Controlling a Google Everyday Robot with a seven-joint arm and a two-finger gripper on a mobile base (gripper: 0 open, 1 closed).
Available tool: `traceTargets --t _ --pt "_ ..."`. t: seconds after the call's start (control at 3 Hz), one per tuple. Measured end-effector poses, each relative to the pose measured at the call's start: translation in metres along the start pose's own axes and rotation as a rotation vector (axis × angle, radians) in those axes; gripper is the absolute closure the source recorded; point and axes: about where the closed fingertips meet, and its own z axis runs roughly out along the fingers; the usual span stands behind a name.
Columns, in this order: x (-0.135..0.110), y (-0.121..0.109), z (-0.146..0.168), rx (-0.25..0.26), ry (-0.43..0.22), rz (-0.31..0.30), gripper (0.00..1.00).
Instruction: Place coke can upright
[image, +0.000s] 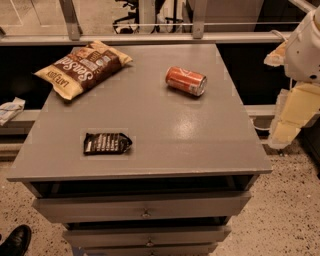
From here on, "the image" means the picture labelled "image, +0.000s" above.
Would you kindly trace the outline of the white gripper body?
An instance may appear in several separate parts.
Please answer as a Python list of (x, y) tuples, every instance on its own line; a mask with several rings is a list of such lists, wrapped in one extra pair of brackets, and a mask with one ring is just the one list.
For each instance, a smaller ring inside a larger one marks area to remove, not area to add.
[(320, 6), (310, 11), (289, 37), (284, 69), (295, 81), (320, 83)]

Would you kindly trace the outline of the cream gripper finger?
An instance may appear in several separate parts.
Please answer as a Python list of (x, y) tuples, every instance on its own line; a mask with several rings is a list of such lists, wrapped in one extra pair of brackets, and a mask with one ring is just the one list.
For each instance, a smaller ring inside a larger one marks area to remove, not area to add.
[(272, 67), (278, 67), (284, 65), (285, 51), (286, 51), (287, 42), (282, 42), (277, 46), (272, 52), (270, 52), (264, 59), (266, 65)]
[(268, 145), (284, 149), (320, 110), (320, 85), (298, 82), (292, 89), (282, 89), (277, 97)]

